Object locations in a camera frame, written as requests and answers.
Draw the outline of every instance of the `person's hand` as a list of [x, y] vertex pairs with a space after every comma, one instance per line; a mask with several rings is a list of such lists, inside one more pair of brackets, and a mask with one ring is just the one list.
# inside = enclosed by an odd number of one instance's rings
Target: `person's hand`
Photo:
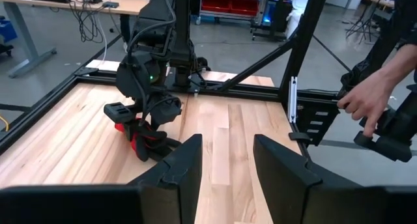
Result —
[[338, 107], [341, 109], [346, 107], [346, 113], [351, 113], [353, 120], [367, 117], [364, 135], [372, 137], [394, 87], [395, 85], [377, 71], [343, 97], [338, 102]]

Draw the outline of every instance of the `red storage bin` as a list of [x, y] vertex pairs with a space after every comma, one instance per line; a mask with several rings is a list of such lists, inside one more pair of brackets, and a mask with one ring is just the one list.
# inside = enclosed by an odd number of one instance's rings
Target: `red storage bin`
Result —
[[202, 0], [201, 9], [210, 12], [230, 12], [230, 0]]
[[258, 12], [258, 1], [232, 0], [231, 12], [240, 15], [256, 16]]

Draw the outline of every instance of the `yellow cable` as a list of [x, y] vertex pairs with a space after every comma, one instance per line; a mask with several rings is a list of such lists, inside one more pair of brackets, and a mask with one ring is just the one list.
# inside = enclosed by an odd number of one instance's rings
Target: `yellow cable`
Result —
[[6, 124], [6, 132], [8, 132], [8, 122], [2, 116], [0, 116], [0, 120], [2, 120]]

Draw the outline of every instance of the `person's arm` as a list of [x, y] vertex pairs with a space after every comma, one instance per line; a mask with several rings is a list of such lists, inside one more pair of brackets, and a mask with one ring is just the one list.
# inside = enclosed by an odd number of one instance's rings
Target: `person's arm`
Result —
[[346, 113], [351, 113], [352, 119], [367, 117], [365, 136], [372, 137], [394, 87], [417, 67], [417, 33], [412, 35], [408, 43], [391, 61], [359, 83], [338, 102], [339, 108], [347, 105]]

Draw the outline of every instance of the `concrete floor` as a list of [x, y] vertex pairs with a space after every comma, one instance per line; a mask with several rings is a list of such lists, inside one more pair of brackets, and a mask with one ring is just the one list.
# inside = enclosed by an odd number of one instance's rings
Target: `concrete floor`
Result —
[[[103, 44], [81, 43], [78, 24], [71, 12], [62, 10], [54, 13], [48, 8], [27, 6], [22, 6], [21, 10], [38, 50], [43, 51], [55, 46], [58, 51], [58, 54], [34, 71], [17, 79], [9, 79], [7, 70], [25, 59], [18, 41], [11, 42], [16, 47], [12, 59], [0, 56], [0, 102], [32, 105], [100, 50]], [[0, 15], [5, 15], [3, 7], [0, 7]], [[341, 23], [341, 20], [349, 20], [353, 16], [354, 12], [344, 13], [341, 8], [326, 6], [315, 30], [316, 37], [349, 67], [361, 61], [371, 48], [371, 45], [364, 42], [358, 44], [358, 36], [345, 39], [345, 29], [349, 28], [349, 25]], [[111, 40], [116, 34], [108, 32], [113, 26], [110, 16], [101, 14], [100, 20], [106, 30], [107, 39]], [[197, 55], [207, 58], [213, 69], [232, 73], [242, 71], [277, 46], [261, 38], [252, 42], [248, 25], [227, 21], [221, 24], [204, 21], [201, 25], [192, 25], [191, 38]], [[106, 60], [119, 61], [123, 57], [120, 40], [109, 48]], [[279, 85], [288, 58], [289, 53], [286, 53], [256, 74], [269, 76]], [[299, 75], [298, 86], [299, 89], [337, 91], [341, 87], [340, 77], [345, 72], [342, 65], [317, 41], [312, 40]], [[390, 101], [391, 106], [398, 107], [401, 104], [409, 93], [405, 86], [410, 83], [411, 76], [395, 89], [395, 99]], [[10, 121], [19, 115], [17, 112], [7, 111], [2, 111], [1, 114]], [[326, 134], [324, 145], [309, 147], [313, 161], [366, 186], [417, 184], [415, 158], [408, 163], [394, 163], [371, 151], [329, 146], [333, 145], [334, 141], [342, 141], [348, 142], [347, 147], [352, 147], [352, 140], [359, 130], [361, 127], [351, 120], [350, 116], [340, 114]]]

